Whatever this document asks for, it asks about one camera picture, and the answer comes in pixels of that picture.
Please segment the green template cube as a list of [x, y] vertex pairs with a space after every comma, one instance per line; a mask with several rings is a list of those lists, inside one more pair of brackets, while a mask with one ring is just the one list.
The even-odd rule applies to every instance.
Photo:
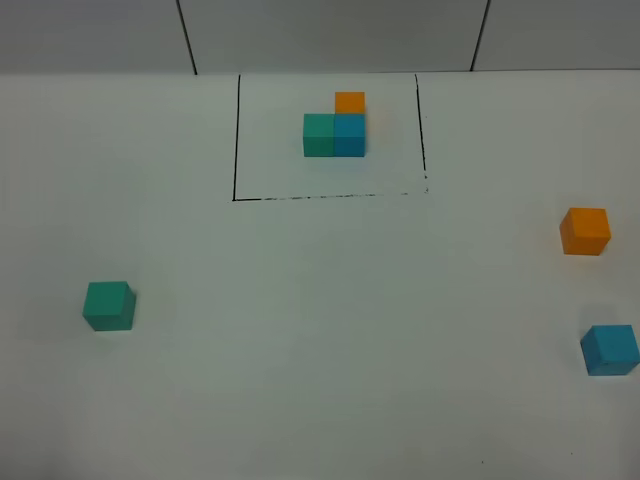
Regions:
[[333, 157], [334, 114], [305, 113], [303, 119], [303, 151], [305, 157]]

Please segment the blue template cube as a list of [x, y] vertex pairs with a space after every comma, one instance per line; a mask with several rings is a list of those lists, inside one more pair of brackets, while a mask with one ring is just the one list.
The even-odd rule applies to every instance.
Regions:
[[366, 154], [366, 115], [336, 114], [334, 117], [334, 155], [364, 157]]

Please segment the orange template cube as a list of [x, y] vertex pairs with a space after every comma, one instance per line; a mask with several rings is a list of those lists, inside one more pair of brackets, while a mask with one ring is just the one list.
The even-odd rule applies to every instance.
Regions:
[[364, 92], [340, 91], [335, 93], [336, 114], [365, 114], [366, 96]]

